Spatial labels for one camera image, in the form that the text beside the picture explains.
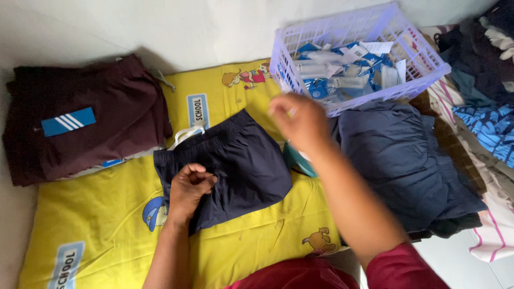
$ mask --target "purple plastic basket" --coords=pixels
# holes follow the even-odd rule
[[[293,64],[297,49],[307,42],[332,47],[354,41],[387,42],[394,45],[389,58],[407,61],[407,82],[341,103],[327,105],[327,116],[359,106],[373,99],[414,98],[437,79],[450,73],[451,67],[437,55],[423,35],[403,15],[397,3],[389,3],[339,13],[301,22],[275,31],[270,71],[282,92],[296,92],[310,97],[300,73]]]

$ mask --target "hand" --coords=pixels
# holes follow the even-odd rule
[[[218,178],[200,164],[187,164],[171,180],[170,210],[166,224],[185,225],[193,217],[201,196],[210,194]]]
[[[293,93],[279,95],[271,100],[269,114],[294,148],[308,156],[331,143],[325,110],[307,97]]]

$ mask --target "folded maroon garment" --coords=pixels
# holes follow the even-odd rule
[[[164,94],[135,55],[87,68],[18,67],[3,135],[14,185],[74,175],[164,143]],[[91,107],[95,123],[45,137],[42,120]]]

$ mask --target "navy blue shorts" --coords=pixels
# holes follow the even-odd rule
[[[170,206],[171,180],[197,162],[218,177],[211,194],[200,199],[189,235],[280,202],[292,187],[279,145],[241,110],[193,136],[173,151],[155,151],[154,164]]]

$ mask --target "yellow mattress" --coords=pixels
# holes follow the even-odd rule
[[[266,62],[166,77],[176,86],[172,92],[163,85],[173,130],[212,127],[245,108],[282,140],[266,114],[270,98],[279,93]],[[248,74],[264,78],[250,83]],[[274,263],[341,246],[319,181],[294,172],[291,177],[293,188],[283,201],[190,237],[193,288],[220,288]],[[165,209],[151,156],[40,185],[19,288],[141,288]],[[302,244],[312,234],[313,240],[329,236],[330,242]]]

